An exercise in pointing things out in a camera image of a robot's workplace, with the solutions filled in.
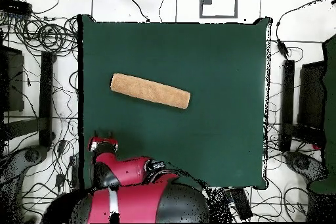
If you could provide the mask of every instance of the metal frame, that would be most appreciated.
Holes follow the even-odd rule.
[[[53,141],[53,64],[56,55],[51,52],[41,54],[41,79],[39,94],[39,117],[36,119],[4,123],[7,140],[39,132],[39,144],[50,148]]]
[[[323,148],[326,145],[326,136],[322,129],[314,129],[302,124],[293,125],[294,71],[294,60],[285,60],[282,76],[279,151],[290,151],[292,137]]]
[[[234,15],[211,15],[211,16],[203,15],[203,5],[208,5],[208,4],[205,4],[205,0],[199,0],[199,18],[237,18],[238,17],[238,0],[234,1]]]

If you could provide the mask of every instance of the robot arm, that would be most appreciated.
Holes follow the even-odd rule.
[[[88,149],[94,153],[92,189],[54,200],[43,223],[209,222],[204,195],[174,183],[179,176],[164,169],[163,162],[148,157],[119,161],[115,139],[93,137]]]

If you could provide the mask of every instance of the white floor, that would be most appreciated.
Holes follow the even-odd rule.
[[[33,5],[34,12],[42,12],[51,8],[57,3],[57,0],[27,0]],[[160,22],[159,8],[162,0],[135,0],[141,7],[145,16],[147,16],[151,22]],[[165,0],[162,4],[160,15],[163,22],[201,22],[201,23],[226,23],[226,22],[239,22],[239,23],[253,23],[256,19],[260,17],[271,17],[273,18],[272,25],[272,39],[276,39],[275,29],[276,23],[280,16],[301,5],[313,0],[238,0],[238,18],[236,19],[224,19],[224,18],[206,18],[200,19],[200,7],[199,0]],[[295,85],[299,84],[299,70],[302,64],[315,62],[323,60],[322,55],[322,44],[321,42],[329,39],[336,33],[336,7],[331,6],[332,0],[327,0],[312,4],[298,11],[291,12],[282,18],[282,23],[279,27],[278,35],[281,40],[286,41],[285,44],[288,47],[298,47],[303,50],[302,52],[298,48],[292,49],[292,57],[294,60],[302,59],[295,63]],[[213,0],[213,6],[205,8],[205,11],[216,12],[218,7],[219,12],[223,10],[221,8],[221,0]],[[137,21],[143,22],[146,19],[140,14],[139,9],[131,0],[59,0],[58,5],[51,11],[48,11],[39,16],[48,17],[66,17],[71,18],[77,14],[91,14],[96,21]],[[57,19],[54,23],[63,25],[64,19]],[[26,50],[24,45],[18,45],[13,41],[18,41],[15,34],[10,34],[9,46],[23,50],[25,58],[25,69],[31,73],[28,73],[30,81],[39,81],[39,65],[34,59],[34,57]],[[271,44],[271,53],[275,53],[272,56],[271,61],[271,85],[270,85],[270,95],[275,95],[281,91],[281,85],[277,83],[281,82],[281,65],[284,58],[276,53],[276,44]],[[74,93],[74,89],[69,84],[70,75],[77,71],[77,56],[70,54],[64,57],[58,57],[54,65],[55,78],[59,83],[54,81],[54,85],[57,87],[62,87],[64,91],[59,91],[54,94],[55,109],[54,119],[53,119],[53,129],[56,133],[56,139],[59,137],[64,137],[66,134],[66,128],[69,124],[69,117],[73,118],[70,125],[73,127],[73,131],[77,131],[76,121],[78,117],[78,103],[77,97]],[[75,77],[72,78],[72,85],[75,85]],[[33,104],[33,108],[38,110],[39,108],[39,83],[32,82],[31,86],[28,87],[24,85],[24,94],[30,99]],[[295,90],[295,115],[294,120],[296,120],[296,113],[298,109],[298,94],[299,88]],[[274,96],[270,99],[269,108],[270,110],[278,110],[280,107],[280,95]],[[22,116],[30,116],[34,118],[33,111],[30,108],[29,102],[25,99],[25,109],[23,112],[11,112],[8,116],[6,115],[6,120],[8,122],[13,122],[16,120],[22,120]],[[270,123],[274,123],[275,119],[277,122],[279,120],[280,113],[270,112],[269,120]],[[65,138],[67,140],[74,140],[73,133],[68,131]],[[9,150],[13,150],[18,146],[20,141],[25,137],[20,137],[11,140],[9,143]],[[26,139],[20,147],[32,145],[38,142],[37,135]],[[78,151],[77,143],[73,143],[74,149],[70,149],[67,154],[64,155],[63,161],[65,165],[62,165],[62,170],[66,169],[69,157]],[[270,153],[270,155],[277,154],[275,150]],[[35,172],[44,170],[51,165],[51,154],[39,166],[31,168],[27,175],[31,175]],[[280,205],[280,192],[276,186],[281,190],[283,194],[285,190],[291,187],[301,187],[305,189],[305,182],[300,175],[293,173],[287,168],[285,164],[281,164],[279,161],[271,159],[268,161],[267,166],[267,177],[271,180],[269,187],[266,190],[255,190],[251,188],[246,188],[246,192],[251,199],[251,206],[253,207],[253,213],[257,215],[263,215],[265,218],[272,221],[290,221],[287,214],[284,211],[284,205]],[[36,173],[30,177],[26,177],[24,181],[24,191],[29,190],[35,183],[46,183],[50,188],[54,187],[56,172],[53,171],[53,166],[44,172]],[[33,191],[39,189],[41,186],[37,185]],[[45,188],[39,189],[36,192],[30,193],[28,196],[31,197],[43,197],[48,193]],[[299,190],[292,190],[288,193],[287,199],[300,207],[297,203],[302,203],[306,205],[308,200],[306,194]],[[25,202],[37,202],[36,199],[25,199]],[[50,202],[51,200],[40,200],[41,202]],[[26,204],[25,207],[29,208],[32,204]],[[43,212],[47,204],[37,204],[33,209]],[[281,216],[269,217],[268,215],[278,215],[281,212]],[[295,210],[291,217],[294,221],[304,221],[305,216]],[[251,221],[267,221],[263,217],[254,216]]]

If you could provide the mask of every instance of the power strip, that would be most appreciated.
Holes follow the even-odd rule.
[[[0,16],[28,19],[32,15],[32,5],[19,0],[0,0]]]

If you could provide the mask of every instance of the green table surface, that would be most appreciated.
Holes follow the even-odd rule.
[[[326,90],[324,132],[326,144],[322,158],[328,170],[327,178],[314,181],[310,190],[320,194],[336,194],[336,35],[323,44],[327,71],[324,77]]]
[[[83,16],[83,128],[112,131],[118,158],[171,162],[212,187],[264,186],[266,29],[255,25],[98,23]],[[114,73],[191,92],[186,110],[114,93]],[[85,149],[85,186],[91,153]]]

